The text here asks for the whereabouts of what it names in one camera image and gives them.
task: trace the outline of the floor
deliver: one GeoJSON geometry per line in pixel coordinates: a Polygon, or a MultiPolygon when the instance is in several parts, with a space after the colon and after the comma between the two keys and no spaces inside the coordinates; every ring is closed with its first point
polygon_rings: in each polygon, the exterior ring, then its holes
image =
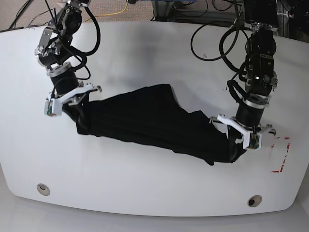
{"type": "MultiPolygon", "coordinates": [[[[51,8],[57,6],[60,0],[48,0],[51,8]]],[[[15,19],[18,10],[23,6],[26,0],[1,0],[0,7],[0,30],[7,29],[15,19]]],[[[208,9],[214,10],[211,0],[207,0],[208,9]]],[[[90,10],[94,15],[108,14],[121,11],[126,5],[125,0],[92,0],[90,10]]],[[[216,0],[216,7],[224,9],[229,6],[222,0],[216,0]]],[[[194,10],[205,10],[207,7],[205,0],[197,0],[196,3],[187,6],[194,10]]],[[[32,4],[23,13],[18,20],[16,27],[26,27],[30,21],[38,14],[46,11],[44,0],[33,0],[32,4]]],[[[121,14],[98,18],[98,21],[149,21],[153,17],[152,3],[149,0],[140,0],[135,5],[129,5],[127,10],[121,14]]],[[[83,12],[83,21],[88,19],[88,16],[83,12]]],[[[50,20],[48,13],[37,17],[33,21],[33,25],[41,25],[50,20]]]]}

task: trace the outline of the black cloth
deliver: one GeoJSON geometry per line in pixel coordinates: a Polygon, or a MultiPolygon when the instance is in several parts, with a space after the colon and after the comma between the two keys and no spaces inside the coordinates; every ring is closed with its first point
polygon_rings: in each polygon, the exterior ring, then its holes
{"type": "Polygon", "coordinates": [[[201,111],[188,113],[175,101],[170,85],[144,87],[84,107],[89,129],[79,134],[105,136],[173,150],[213,162],[232,162],[225,133],[201,111]]]}

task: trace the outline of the white table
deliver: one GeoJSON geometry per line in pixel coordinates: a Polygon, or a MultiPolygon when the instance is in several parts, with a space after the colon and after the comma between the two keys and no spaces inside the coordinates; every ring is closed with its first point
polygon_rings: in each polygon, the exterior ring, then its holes
{"type": "MultiPolygon", "coordinates": [[[[235,115],[238,106],[226,91],[233,72],[221,60],[207,63],[191,54],[190,38],[197,26],[145,22],[101,23],[100,28],[101,46],[89,58],[88,67],[91,82],[102,86],[103,92],[92,94],[92,100],[169,83],[180,106],[189,112],[235,115]]],[[[210,167],[166,149],[81,136],[65,114],[44,116],[52,83],[33,55],[42,30],[0,34],[0,163],[13,194],[96,211],[188,217],[278,211],[294,202],[309,163],[309,44],[276,38],[279,84],[262,122],[273,124],[278,136],[290,139],[264,140],[263,149],[247,152],[236,163],[210,167]],[[280,170],[286,155],[283,171],[273,173],[280,170]],[[50,188],[50,196],[37,191],[38,183],[50,188]],[[263,201],[256,208],[248,207],[254,195],[261,195],[263,201]]],[[[198,54],[217,56],[225,30],[209,26],[201,31],[194,43],[198,54]]],[[[73,45],[91,50],[94,35],[93,24],[83,24],[73,45]]],[[[244,46],[240,35],[229,55],[236,66],[245,59],[244,46]]],[[[84,77],[86,71],[78,75],[84,77]]]]}

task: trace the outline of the yellow cable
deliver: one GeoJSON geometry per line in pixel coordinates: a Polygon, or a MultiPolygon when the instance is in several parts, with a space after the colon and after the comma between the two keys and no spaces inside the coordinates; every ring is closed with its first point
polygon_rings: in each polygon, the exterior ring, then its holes
{"type": "Polygon", "coordinates": [[[116,13],[110,13],[110,14],[103,14],[103,15],[101,14],[101,15],[95,16],[95,18],[121,14],[127,9],[127,6],[128,6],[128,2],[126,2],[126,7],[122,11],[119,11],[119,12],[116,12],[116,13]]]}

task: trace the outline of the metal bolt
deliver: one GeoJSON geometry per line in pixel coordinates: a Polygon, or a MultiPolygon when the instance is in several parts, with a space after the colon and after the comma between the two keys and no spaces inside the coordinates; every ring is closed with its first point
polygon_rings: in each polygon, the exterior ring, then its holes
{"type": "Polygon", "coordinates": [[[263,81],[266,82],[266,83],[269,83],[269,82],[270,82],[270,77],[267,76],[267,75],[265,75],[265,76],[263,77],[263,81]]]}

